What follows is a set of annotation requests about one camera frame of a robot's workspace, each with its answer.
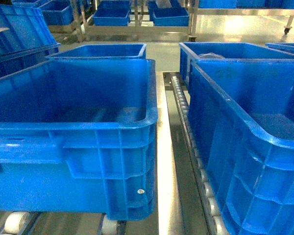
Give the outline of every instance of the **crate handle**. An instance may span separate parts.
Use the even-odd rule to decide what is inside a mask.
[[[0,135],[0,163],[59,164],[62,149],[61,138]]]

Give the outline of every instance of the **caster wheel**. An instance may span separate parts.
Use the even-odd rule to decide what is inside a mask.
[[[110,220],[107,215],[104,216],[101,228],[102,235],[117,235],[118,234],[118,221]]]
[[[17,211],[11,213],[5,221],[4,232],[7,234],[18,234],[29,217],[28,212]]]
[[[290,28],[285,28],[284,29],[284,34],[287,35],[290,32]]]
[[[189,37],[188,41],[194,43],[196,41],[196,37]]]

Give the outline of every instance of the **floor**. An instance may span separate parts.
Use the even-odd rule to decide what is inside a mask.
[[[288,17],[254,16],[199,16],[197,42],[249,42],[264,45],[267,42],[294,42],[293,28],[284,35]],[[129,42],[131,37],[98,38],[96,41],[74,43],[74,40],[56,35],[62,43],[61,51],[83,44]],[[143,38],[135,39],[144,42]],[[156,60],[157,71],[179,71],[179,46],[169,35],[166,42],[147,42],[147,58]],[[195,185],[191,162],[187,155],[180,120],[173,93],[167,91],[171,137],[175,155],[185,231],[187,235],[206,235],[207,228]],[[90,235],[96,234],[98,214],[89,213],[46,213],[34,235]],[[157,234],[157,213],[146,220],[129,222],[127,235]]]

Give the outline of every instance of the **plastic bag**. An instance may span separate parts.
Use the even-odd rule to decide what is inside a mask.
[[[225,59],[222,55],[214,54],[212,52],[198,55],[199,59]]]
[[[156,4],[159,8],[171,8],[170,0],[156,0]]]

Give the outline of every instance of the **blue plastic crate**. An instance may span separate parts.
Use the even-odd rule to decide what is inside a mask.
[[[237,7],[257,8],[265,7],[266,0],[238,0]]]
[[[170,0],[170,3],[172,7],[181,7],[181,4],[178,0]]]
[[[161,8],[153,12],[155,26],[188,26],[190,15],[184,7]]]
[[[98,8],[126,8],[130,9],[131,1],[129,0],[103,0],[100,2]]]
[[[56,44],[39,9],[0,4],[0,56]]]
[[[283,0],[267,0],[266,7],[268,8],[281,8]]]
[[[146,44],[96,44],[83,45],[46,57],[55,59],[131,58],[146,59]]]
[[[69,5],[71,5],[70,0],[54,0],[54,1],[67,2]],[[81,7],[80,7],[81,5],[84,6],[85,10],[90,7],[90,4],[88,3],[87,0],[77,0],[76,3],[77,3],[77,10],[78,10],[79,14],[81,14],[81,12],[82,12]]]
[[[26,69],[45,61],[45,56],[58,53],[61,44],[38,47],[0,57],[0,77]]]
[[[294,9],[294,0],[283,0],[282,8]]]
[[[236,8],[238,0],[199,0],[200,8]]]
[[[156,121],[152,60],[47,61],[0,78],[0,211],[147,217]]]
[[[215,53],[226,59],[294,59],[293,54],[249,43],[180,43],[180,74],[186,87],[190,84],[192,60],[200,54]]]
[[[13,6],[21,6],[21,7],[34,7],[38,8],[41,5],[44,5],[49,0],[13,0]]]
[[[67,1],[50,1],[39,7],[48,25],[68,25],[73,22],[73,11]]]
[[[127,26],[130,14],[126,8],[101,8],[93,15],[93,20],[99,26]]]
[[[148,1],[148,13],[150,21],[153,21],[153,12],[155,9],[159,9],[156,1]]]
[[[267,43],[266,46],[294,54],[294,43]]]
[[[191,128],[232,235],[294,235],[294,60],[193,64]]]

